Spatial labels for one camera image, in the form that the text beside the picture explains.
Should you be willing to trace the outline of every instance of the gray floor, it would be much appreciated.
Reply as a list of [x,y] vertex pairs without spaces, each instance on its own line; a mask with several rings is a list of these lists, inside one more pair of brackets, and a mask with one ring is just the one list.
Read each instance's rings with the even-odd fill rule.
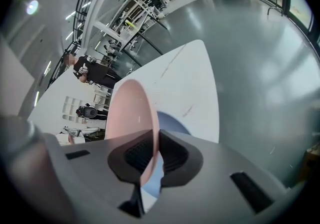
[[[275,11],[268,17],[267,9],[259,0],[197,0],[163,19],[169,32],[154,25],[145,35],[163,52],[204,41],[217,85],[220,142],[292,186],[305,150],[318,140],[312,132],[319,65],[299,29]],[[146,42],[139,47],[143,64],[159,56]],[[132,61],[122,61],[128,70]]]

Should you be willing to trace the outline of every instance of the ceiling light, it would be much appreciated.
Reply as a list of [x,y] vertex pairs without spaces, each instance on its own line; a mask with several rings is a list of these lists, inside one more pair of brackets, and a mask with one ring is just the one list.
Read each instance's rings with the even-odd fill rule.
[[98,44],[96,45],[96,47],[94,48],[94,50],[96,50],[96,48],[99,46],[101,41],[98,42]]
[[69,37],[70,37],[72,34],[73,34],[73,32],[71,32],[71,33],[66,37],[65,40],[69,39]]
[[27,14],[29,14],[29,15],[34,14],[37,11],[38,6],[39,6],[38,1],[36,1],[36,0],[31,1],[26,9]]
[[38,102],[38,96],[39,96],[39,91],[36,93],[36,99],[35,99],[35,101],[34,101],[34,106],[36,106],[37,105],[37,102]]
[[45,69],[45,71],[44,71],[44,72],[45,72],[44,75],[47,75],[47,73],[49,72],[49,71],[48,71],[48,68],[49,68],[50,65],[51,65],[51,61],[48,63],[48,66],[46,67],[46,69]]
[[88,2],[87,4],[84,4],[83,6],[82,6],[82,8],[85,8],[86,6],[89,6],[91,4],[91,2]]
[[73,11],[73,12],[72,12],[70,15],[68,15],[65,19],[66,19],[66,20],[69,19],[69,18],[72,17],[75,13],[76,13],[76,12]]

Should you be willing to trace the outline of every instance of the white wall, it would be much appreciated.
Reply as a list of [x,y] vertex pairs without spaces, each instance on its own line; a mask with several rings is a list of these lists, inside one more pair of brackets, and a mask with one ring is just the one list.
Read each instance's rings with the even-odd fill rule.
[[34,78],[23,67],[0,35],[1,116],[18,115]]
[[58,134],[64,126],[83,129],[87,126],[62,118],[66,96],[93,101],[95,85],[81,83],[73,74],[73,68],[66,70],[41,96],[28,120],[42,131]]

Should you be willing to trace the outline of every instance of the blue object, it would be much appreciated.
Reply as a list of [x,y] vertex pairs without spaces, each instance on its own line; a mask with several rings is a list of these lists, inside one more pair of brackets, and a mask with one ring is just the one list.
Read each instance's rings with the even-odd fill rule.
[[[191,135],[188,130],[176,119],[174,119],[172,116],[163,113],[163,112],[157,112],[158,120],[159,120],[159,127],[160,129],[168,130],[168,131],[176,131],[181,132],[184,134]],[[161,154],[158,154],[158,160],[157,164],[155,166],[154,172],[151,176],[151,178],[148,180],[146,184],[142,187],[147,193],[150,195],[158,198],[160,195],[160,181],[163,174],[163,158],[161,157]]]

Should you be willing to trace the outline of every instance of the black rubber piece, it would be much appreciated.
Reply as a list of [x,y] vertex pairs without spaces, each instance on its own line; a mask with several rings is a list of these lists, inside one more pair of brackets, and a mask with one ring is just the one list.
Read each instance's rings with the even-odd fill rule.
[[153,156],[153,132],[115,148],[108,156],[111,170],[121,181],[140,187],[140,176]]
[[159,152],[164,161],[165,174],[161,179],[161,187],[186,185],[202,168],[204,158],[201,152],[165,130],[160,130],[159,137]]
[[236,172],[230,178],[256,213],[274,202],[245,172]]
[[67,154],[65,154],[65,156],[67,157],[68,160],[71,160],[71,159],[75,159],[75,158],[79,158],[79,157],[85,156],[87,154],[90,154],[89,151],[80,150],[80,151],[76,151],[76,152],[72,152],[72,153],[67,153]]
[[141,218],[144,215],[144,206],[142,203],[140,187],[134,186],[131,199],[122,203],[118,208],[126,213]]

